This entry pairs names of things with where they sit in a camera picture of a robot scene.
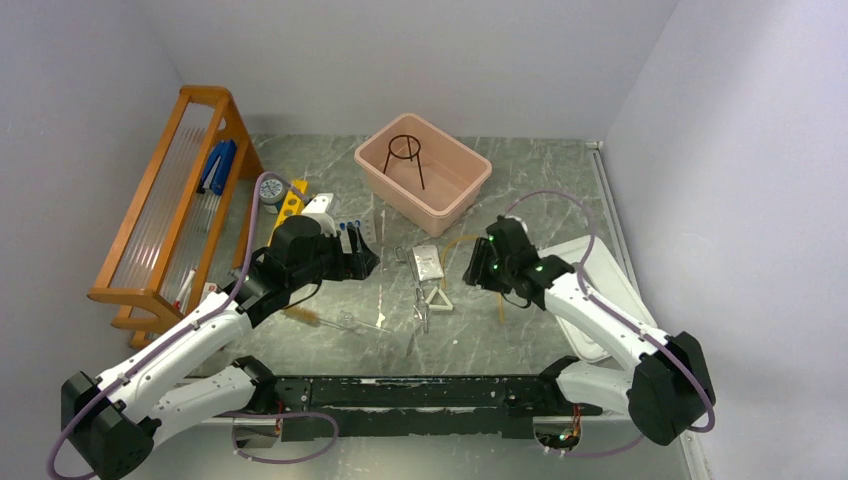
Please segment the metal crucible tongs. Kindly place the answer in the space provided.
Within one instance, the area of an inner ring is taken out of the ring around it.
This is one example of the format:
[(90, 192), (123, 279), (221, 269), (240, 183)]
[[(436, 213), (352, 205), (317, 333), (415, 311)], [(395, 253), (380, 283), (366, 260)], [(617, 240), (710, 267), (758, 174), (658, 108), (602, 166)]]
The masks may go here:
[(429, 305), (426, 302), (426, 297), (424, 295), (424, 290), (420, 282), (417, 267), (414, 263), (411, 253), (407, 249), (403, 247), (396, 247), (394, 249), (394, 253), (396, 260), (399, 263), (405, 264), (409, 269), (415, 294), (415, 301), (413, 304), (414, 315), (420, 323), (420, 330), (424, 334), (427, 334), (429, 332), (430, 310)]

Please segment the white clay triangle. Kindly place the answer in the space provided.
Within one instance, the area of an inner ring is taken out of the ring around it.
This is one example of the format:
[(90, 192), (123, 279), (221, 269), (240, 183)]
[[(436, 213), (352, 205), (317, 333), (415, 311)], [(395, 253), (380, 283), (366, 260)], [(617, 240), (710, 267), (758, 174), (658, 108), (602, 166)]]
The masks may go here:
[(428, 308), (436, 312), (452, 312), (454, 304), (441, 287), (435, 286), (425, 300)]

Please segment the white powder zip bag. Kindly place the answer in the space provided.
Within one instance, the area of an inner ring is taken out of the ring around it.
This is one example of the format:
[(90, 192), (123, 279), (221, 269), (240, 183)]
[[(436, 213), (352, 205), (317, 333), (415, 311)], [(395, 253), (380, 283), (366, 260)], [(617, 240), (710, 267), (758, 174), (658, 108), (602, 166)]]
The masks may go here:
[(419, 245), (411, 250), (418, 279), (421, 282), (444, 278), (438, 248), (435, 245)]

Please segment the black ring stand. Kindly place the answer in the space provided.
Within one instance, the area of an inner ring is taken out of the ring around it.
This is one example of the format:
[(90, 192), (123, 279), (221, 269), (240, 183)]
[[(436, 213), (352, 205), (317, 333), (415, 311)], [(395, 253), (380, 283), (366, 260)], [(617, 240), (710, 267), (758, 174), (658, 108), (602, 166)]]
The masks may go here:
[[(401, 148), (400, 150), (397, 150), (395, 148), (395, 144), (397, 142), (400, 142), (401, 140), (403, 140), (406, 143), (406, 147)], [(409, 162), (414, 163), (415, 166), (417, 167), (421, 189), (425, 190), (426, 186), (425, 186), (425, 182), (424, 182), (423, 168), (422, 168), (422, 162), (421, 162), (421, 156), (420, 156), (421, 148), (422, 148), (422, 144), (416, 136), (413, 136), (413, 135), (410, 135), (410, 134), (398, 134), (398, 135), (393, 136), (388, 141), (387, 154), (386, 154), (386, 157), (385, 157), (385, 161), (383, 163), (382, 174), (383, 175), (387, 174), (389, 163), (392, 159), (408, 160)]]

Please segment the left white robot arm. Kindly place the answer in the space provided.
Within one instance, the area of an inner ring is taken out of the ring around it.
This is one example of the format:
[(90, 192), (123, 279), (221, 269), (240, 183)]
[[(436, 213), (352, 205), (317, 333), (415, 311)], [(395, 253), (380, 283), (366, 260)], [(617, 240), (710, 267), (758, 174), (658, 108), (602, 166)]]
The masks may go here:
[(296, 215), (269, 245), (232, 271), (231, 283), (131, 358), (97, 376), (78, 372), (61, 387), (60, 440), (100, 479), (121, 479), (175, 434), (229, 412), (261, 416), (281, 405), (280, 382), (252, 356), (184, 387), (176, 384), (230, 341), (290, 304), (293, 293), (326, 281), (365, 280), (380, 258), (356, 225), (327, 233)]

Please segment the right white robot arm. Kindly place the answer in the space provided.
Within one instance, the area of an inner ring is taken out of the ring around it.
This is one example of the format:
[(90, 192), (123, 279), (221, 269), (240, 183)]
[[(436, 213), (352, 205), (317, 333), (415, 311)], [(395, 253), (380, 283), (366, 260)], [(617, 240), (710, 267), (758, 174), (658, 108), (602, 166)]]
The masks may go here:
[(715, 392), (703, 350), (692, 335), (671, 336), (614, 305), (585, 280), (585, 264), (542, 255), (516, 218), (500, 216), (475, 240), (466, 284), (523, 299), (592, 338), (618, 364), (571, 358), (539, 391), (550, 413), (574, 404), (626, 413), (650, 441), (668, 445), (687, 430), (710, 431)]

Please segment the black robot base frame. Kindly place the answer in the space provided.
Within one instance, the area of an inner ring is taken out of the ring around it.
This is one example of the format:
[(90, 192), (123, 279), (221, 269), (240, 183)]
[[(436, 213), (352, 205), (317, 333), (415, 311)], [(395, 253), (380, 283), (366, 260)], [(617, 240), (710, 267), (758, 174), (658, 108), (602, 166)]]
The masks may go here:
[(329, 437), (498, 434), (532, 439), (547, 417), (598, 416), (601, 408), (568, 402), (552, 379), (502, 376), (279, 376), (259, 384), (243, 412), (319, 412), (321, 419), (282, 423), (284, 441)]

